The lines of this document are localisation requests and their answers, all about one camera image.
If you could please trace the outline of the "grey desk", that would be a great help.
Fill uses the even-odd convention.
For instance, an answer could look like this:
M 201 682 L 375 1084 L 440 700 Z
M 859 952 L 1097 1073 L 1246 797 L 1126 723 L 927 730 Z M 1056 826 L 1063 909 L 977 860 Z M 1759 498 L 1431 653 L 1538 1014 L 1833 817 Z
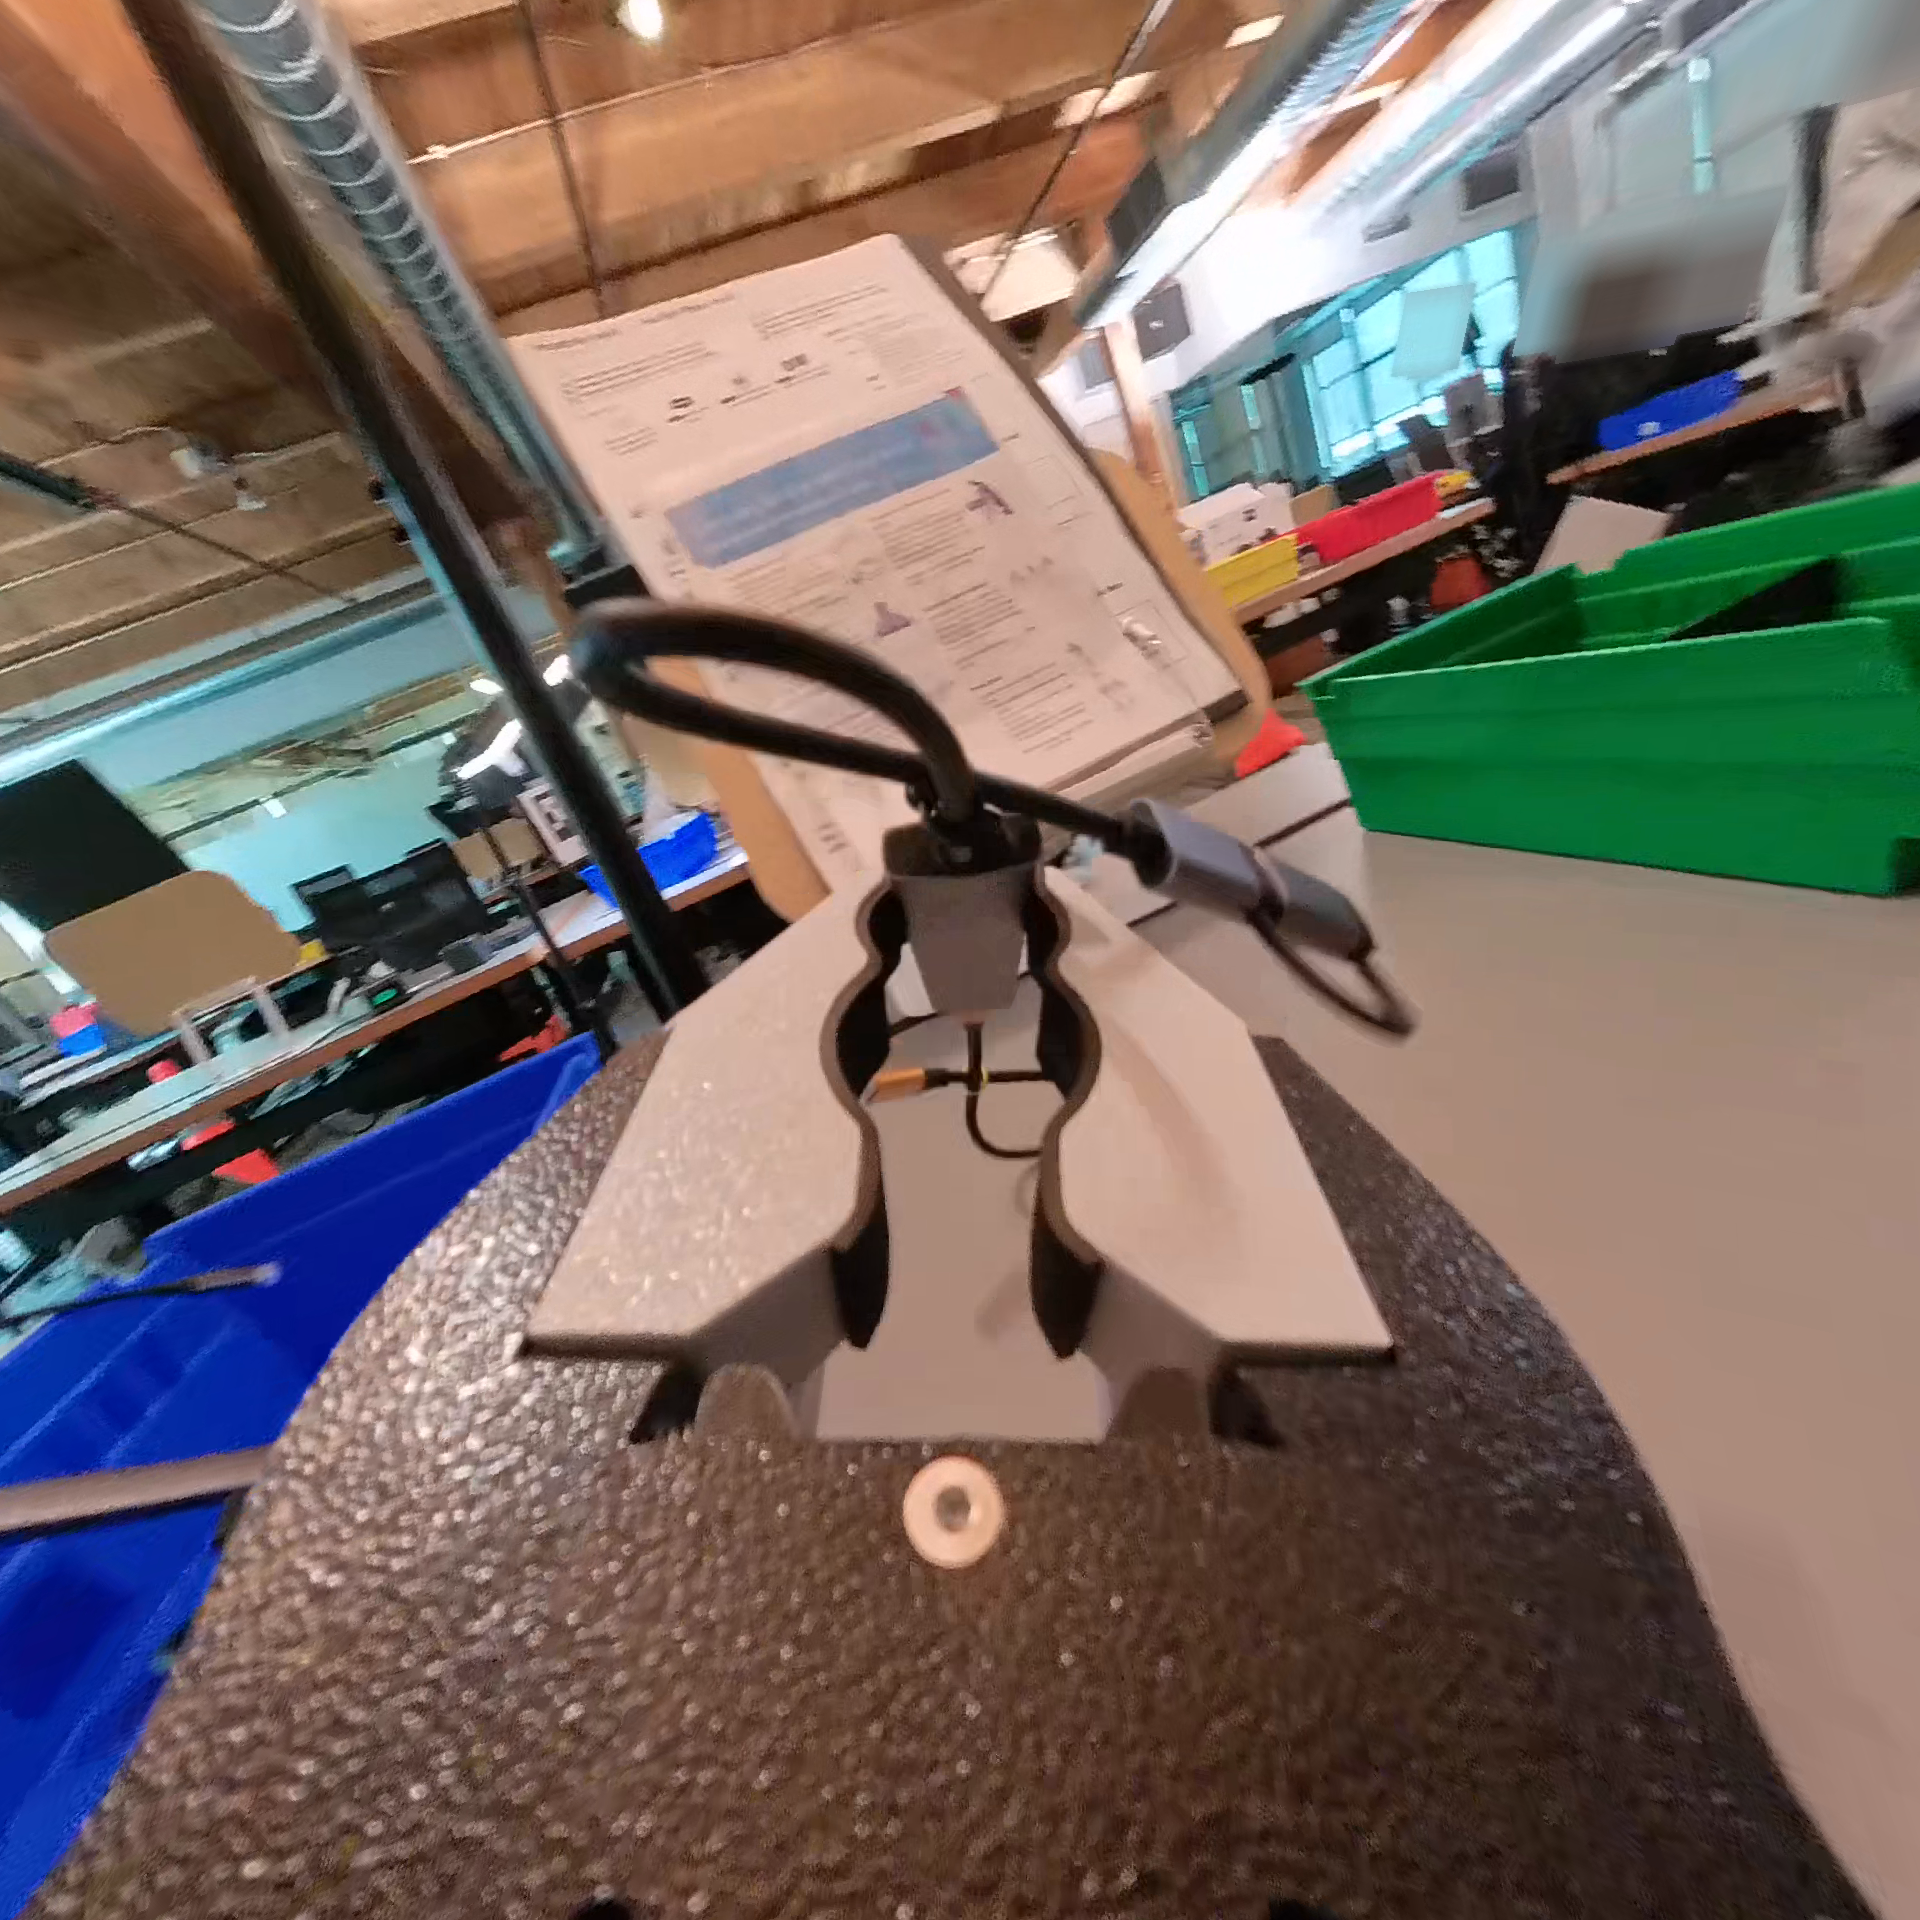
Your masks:
M 1543 1300 L 1631 1430 L 1803 1803 L 1918 1906 L 1918 904 L 1367 832 L 1327 747 L 1195 811 L 1330 881 L 1406 1042 L 1071 860 Z

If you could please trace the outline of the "green plastic bin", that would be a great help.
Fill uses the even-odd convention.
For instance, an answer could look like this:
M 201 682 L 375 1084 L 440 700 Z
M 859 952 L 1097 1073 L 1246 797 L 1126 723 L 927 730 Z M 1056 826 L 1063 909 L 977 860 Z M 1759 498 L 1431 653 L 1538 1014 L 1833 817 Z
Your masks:
M 1841 613 L 1672 642 L 1841 558 Z M 1918 884 L 1918 488 L 1512 584 L 1305 697 L 1371 832 L 1825 894 Z

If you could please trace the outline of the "yellow plastic bin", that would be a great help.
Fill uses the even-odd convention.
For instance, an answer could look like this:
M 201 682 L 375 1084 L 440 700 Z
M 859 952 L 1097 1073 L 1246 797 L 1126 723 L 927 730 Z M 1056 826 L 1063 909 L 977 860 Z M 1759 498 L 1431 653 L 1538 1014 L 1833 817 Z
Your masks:
M 1248 609 L 1277 593 L 1288 593 L 1304 576 L 1299 537 L 1286 532 L 1245 546 L 1205 564 L 1205 576 L 1233 609 Z

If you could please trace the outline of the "black bin divider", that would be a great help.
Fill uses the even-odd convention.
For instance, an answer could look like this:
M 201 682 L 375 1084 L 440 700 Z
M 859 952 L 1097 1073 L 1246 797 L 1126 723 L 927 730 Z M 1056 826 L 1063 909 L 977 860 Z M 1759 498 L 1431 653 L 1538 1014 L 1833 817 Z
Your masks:
M 1777 571 L 1766 585 L 1672 632 L 1672 642 L 1717 641 L 1743 633 L 1797 632 L 1833 620 L 1842 609 L 1841 558 Z

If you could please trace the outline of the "red plastic bin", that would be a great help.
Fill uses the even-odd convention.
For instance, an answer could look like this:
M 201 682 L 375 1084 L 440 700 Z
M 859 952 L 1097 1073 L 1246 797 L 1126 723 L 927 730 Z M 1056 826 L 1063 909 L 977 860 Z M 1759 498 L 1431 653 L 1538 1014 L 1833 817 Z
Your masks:
M 1462 468 L 1423 470 L 1351 505 L 1338 505 L 1315 520 L 1296 520 L 1293 537 L 1299 552 L 1315 555 L 1317 566 L 1343 564 L 1427 529 L 1470 491 L 1472 481 Z

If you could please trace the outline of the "grey USB hub with cable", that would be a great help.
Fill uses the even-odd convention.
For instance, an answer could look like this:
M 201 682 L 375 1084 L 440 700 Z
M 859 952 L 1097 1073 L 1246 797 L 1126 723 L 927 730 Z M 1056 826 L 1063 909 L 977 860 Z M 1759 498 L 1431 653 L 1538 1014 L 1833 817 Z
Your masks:
M 1040 832 L 1053 828 L 1096 841 L 1178 905 L 1245 922 L 1347 1020 L 1391 1040 L 1417 1029 L 1378 968 L 1376 936 L 1334 884 L 1160 801 L 1110 811 L 978 772 L 934 700 L 855 645 L 768 614 L 615 598 L 578 614 L 569 659 L 603 706 L 659 730 L 903 789 L 919 819 L 883 836 L 875 904 L 898 914 L 938 1014 L 999 1011 L 1017 989 L 1022 957 L 1042 969 L 1066 948 L 1063 933 L 1040 928 L 1049 920 Z M 835 690 L 893 725 L 903 745 L 721 704 L 664 680 L 657 662 L 666 659 Z

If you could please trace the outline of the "blue plastic bin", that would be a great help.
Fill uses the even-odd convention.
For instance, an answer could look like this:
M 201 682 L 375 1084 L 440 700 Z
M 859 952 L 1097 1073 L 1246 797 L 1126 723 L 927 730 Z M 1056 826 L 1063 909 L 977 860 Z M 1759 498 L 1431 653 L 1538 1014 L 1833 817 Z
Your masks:
M 721 873 L 734 860 L 734 843 L 721 824 L 699 810 L 689 810 L 659 830 L 635 836 L 635 850 L 664 899 L 682 896 L 704 878 Z
M 5 1344 L 5 1485 L 280 1440 L 357 1314 L 603 1059 L 571 1040 L 182 1219 L 103 1300 Z M 224 1555 L 224 1498 L 3 1550 L 3 1906 L 137 1741 Z
M 1734 369 L 1706 374 L 1678 388 L 1654 393 L 1624 411 L 1598 421 L 1598 450 L 1621 452 L 1709 425 L 1731 413 L 1739 405 L 1743 395 L 1744 385 L 1739 373 Z

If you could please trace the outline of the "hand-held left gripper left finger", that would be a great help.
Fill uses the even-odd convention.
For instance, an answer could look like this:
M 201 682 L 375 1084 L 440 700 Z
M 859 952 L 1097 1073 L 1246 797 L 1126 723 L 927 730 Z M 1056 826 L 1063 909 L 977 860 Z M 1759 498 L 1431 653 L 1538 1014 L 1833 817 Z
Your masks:
M 873 1342 L 889 1217 L 864 1094 L 905 947 L 889 882 L 832 894 L 662 1035 L 635 1109 L 527 1321 L 543 1361 L 781 1380 L 822 1429 L 827 1361 Z

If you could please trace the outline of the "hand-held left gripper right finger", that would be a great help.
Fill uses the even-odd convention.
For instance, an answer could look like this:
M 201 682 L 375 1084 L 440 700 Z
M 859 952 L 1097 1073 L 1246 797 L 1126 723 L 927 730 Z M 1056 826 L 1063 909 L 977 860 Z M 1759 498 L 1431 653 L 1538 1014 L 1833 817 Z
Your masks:
M 1066 878 L 1027 920 L 1040 1068 L 1030 1298 L 1110 1429 L 1210 1429 L 1248 1370 L 1393 1363 L 1398 1342 L 1248 1027 Z

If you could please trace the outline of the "blue banner instruction sheet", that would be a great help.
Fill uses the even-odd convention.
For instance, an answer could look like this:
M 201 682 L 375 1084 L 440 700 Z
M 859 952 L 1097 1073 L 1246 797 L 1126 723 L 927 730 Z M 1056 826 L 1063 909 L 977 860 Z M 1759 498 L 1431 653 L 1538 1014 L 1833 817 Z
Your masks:
M 1102 457 L 968 388 L 691 468 L 641 546 L 664 598 L 854 645 L 978 772 L 1069 801 L 1179 785 L 1250 706 Z

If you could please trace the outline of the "white instruction sheet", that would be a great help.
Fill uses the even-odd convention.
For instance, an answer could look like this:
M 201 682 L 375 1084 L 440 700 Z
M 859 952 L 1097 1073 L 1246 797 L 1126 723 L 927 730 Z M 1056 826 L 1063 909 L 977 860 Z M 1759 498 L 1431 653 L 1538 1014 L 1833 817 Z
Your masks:
M 613 320 L 507 341 L 592 500 L 657 513 L 758 452 L 968 395 L 998 441 L 1056 421 L 938 250 L 886 233 Z

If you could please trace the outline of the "silver ventilation duct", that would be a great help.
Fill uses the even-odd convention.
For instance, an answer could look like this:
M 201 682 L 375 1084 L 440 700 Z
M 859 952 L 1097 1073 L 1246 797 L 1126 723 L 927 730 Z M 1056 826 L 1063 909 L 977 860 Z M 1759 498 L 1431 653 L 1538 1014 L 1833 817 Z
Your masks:
M 413 180 L 322 4 L 198 3 L 229 69 L 246 82 L 357 233 L 466 406 L 491 429 L 555 526 L 554 562 L 585 573 L 608 558 L 608 530 L 584 478 L 521 386 L 497 324 Z

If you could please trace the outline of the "black hanging panel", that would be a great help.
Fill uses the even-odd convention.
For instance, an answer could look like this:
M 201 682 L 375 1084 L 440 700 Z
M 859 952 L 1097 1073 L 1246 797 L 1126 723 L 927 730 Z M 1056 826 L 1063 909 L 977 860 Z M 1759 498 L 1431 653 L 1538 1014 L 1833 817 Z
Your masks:
M 82 762 L 3 786 L 3 905 L 37 933 L 187 873 Z

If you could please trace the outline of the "black metal stand pole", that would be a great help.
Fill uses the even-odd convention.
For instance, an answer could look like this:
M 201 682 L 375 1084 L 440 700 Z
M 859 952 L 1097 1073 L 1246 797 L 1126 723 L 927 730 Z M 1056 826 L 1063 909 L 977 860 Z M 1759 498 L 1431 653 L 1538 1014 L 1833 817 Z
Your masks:
M 613 786 L 576 738 L 559 690 L 544 683 L 491 555 L 417 413 L 401 395 L 389 355 L 352 313 L 347 283 L 304 229 L 296 200 L 250 130 L 224 81 L 224 66 L 191 24 L 187 6 L 134 3 L 129 16 L 255 250 L 294 309 L 326 371 L 330 395 L 350 419 L 401 513 L 403 529 L 424 553 L 434 587 L 459 611 L 480 656 L 506 688 L 528 752 L 569 806 L 608 881 L 635 947 L 641 985 L 659 1018 L 670 1022 L 709 988 L 699 956 L 645 872 Z

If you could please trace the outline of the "wooden document board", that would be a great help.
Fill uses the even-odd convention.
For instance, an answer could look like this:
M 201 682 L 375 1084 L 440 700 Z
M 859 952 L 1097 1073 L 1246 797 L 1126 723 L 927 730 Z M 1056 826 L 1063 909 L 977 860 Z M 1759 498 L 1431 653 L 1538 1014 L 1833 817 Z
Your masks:
M 1011 342 L 1005 330 L 998 326 L 998 331 L 1014 348 L 1017 363 L 1031 374 L 1027 360 Z M 1144 792 L 1133 795 L 1133 801 L 1171 797 L 1200 778 L 1225 774 L 1231 771 L 1238 750 L 1248 741 L 1250 734 L 1257 731 L 1262 717 L 1271 712 L 1267 672 L 1261 665 L 1253 642 L 1245 637 L 1242 627 L 1233 620 L 1227 602 L 1207 580 L 1205 571 L 1190 552 L 1184 530 L 1179 529 L 1179 521 L 1163 500 L 1163 497 L 1155 491 L 1141 478 L 1138 468 L 1127 465 L 1115 450 L 1091 449 L 1089 444 L 1083 444 L 1072 429 L 1071 419 L 1062 413 L 1048 388 L 1037 378 L 1034 382 L 1046 393 L 1049 411 L 1056 413 L 1056 421 L 1046 422 L 1049 422 L 1063 436 L 1071 436 L 1086 456 L 1102 457 L 1102 466 L 1111 475 L 1114 491 L 1123 498 L 1129 520 L 1138 529 L 1138 539 L 1149 545 L 1160 558 L 1160 564 L 1174 584 L 1174 589 L 1179 594 L 1183 606 L 1194 617 L 1205 620 L 1211 627 L 1216 649 L 1235 662 L 1235 670 L 1239 672 L 1242 683 L 1250 694 L 1250 706 L 1246 716 L 1218 730 L 1216 745 L 1222 747 L 1222 762 L 1194 766 L 1179 785 L 1166 785 L 1162 792 Z

